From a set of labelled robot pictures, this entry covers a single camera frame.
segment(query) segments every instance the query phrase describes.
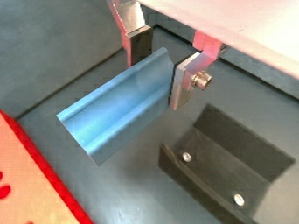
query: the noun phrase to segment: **gray table surface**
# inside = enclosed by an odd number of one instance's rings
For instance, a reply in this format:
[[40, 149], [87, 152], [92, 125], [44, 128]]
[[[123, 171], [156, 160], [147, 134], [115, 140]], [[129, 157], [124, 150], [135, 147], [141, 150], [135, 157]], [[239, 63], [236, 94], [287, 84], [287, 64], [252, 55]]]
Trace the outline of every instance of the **gray table surface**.
[[[155, 29], [153, 49], [161, 46], [169, 50], [173, 62], [192, 52], [185, 43]], [[161, 142], [175, 144], [205, 103], [212, 103], [298, 160], [299, 103], [217, 61], [209, 67], [213, 76], [209, 89], [196, 91], [179, 111], [168, 109], [111, 159], [96, 167], [56, 114], [125, 69], [125, 53], [120, 51], [28, 111], [19, 122], [96, 223], [219, 223], [159, 169], [159, 145]], [[256, 211], [257, 222], [299, 222], [298, 173], [295, 163], [271, 186]]]

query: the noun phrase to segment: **metal clamp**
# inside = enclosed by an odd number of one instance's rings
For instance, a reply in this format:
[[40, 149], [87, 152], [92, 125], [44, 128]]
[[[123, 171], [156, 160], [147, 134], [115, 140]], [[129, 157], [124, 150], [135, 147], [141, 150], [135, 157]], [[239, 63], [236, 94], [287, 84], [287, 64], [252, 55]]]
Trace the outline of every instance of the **metal clamp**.
[[120, 3], [117, 0], [107, 0], [107, 4], [121, 31], [127, 65], [131, 67], [152, 54], [153, 28], [145, 24], [139, 2]]
[[192, 98], [193, 88], [204, 90], [211, 84], [211, 76], [204, 70], [228, 49], [215, 38], [200, 31], [195, 32], [192, 46], [200, 52], [184, 60], [173, 70], [172, 109], [177, 109]]

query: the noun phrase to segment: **bolt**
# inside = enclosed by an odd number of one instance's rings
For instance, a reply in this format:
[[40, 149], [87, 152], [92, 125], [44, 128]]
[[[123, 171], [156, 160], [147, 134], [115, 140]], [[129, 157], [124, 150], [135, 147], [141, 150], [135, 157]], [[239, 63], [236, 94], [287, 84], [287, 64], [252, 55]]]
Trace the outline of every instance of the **bolt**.
[[183, 161], [187, 162], [187, 163], [189, 163], [192, 161], [192, 156], [188, 152], [184, 152], [181, 154], [181, 158], [183, 158]]
[[211, 76], [204, 71], [196, 73], [191, 77], [191, 84], [203, 90], [211, 84]]
[[244, 199], [243, 199], [243, 197], [241, 197], [240, 194], [237, 194], [237, 193], [235, 194], [235, 196], [233, 196], [233, 200], [235, 200], [235, 203], [236, 203], [240, 207], [244, 206], [245, 201], [244, 201]]

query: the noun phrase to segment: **light blue angled part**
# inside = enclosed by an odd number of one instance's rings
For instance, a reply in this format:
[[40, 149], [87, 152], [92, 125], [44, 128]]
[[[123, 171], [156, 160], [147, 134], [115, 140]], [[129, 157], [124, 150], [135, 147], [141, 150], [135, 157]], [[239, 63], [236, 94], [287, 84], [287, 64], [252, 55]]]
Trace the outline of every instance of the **light blue angled part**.
[[57, 114], [85, 152], [99, 152], [97, 164], [168, 108], [172, 75], [161, 48]]

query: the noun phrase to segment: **white panel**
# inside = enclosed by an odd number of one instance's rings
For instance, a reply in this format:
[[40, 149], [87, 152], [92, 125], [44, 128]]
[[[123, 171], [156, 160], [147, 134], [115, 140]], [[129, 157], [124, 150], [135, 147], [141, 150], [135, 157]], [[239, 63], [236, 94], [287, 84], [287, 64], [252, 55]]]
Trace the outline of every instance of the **white panel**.
[[299, 79], [298, 0], [139, 0]]

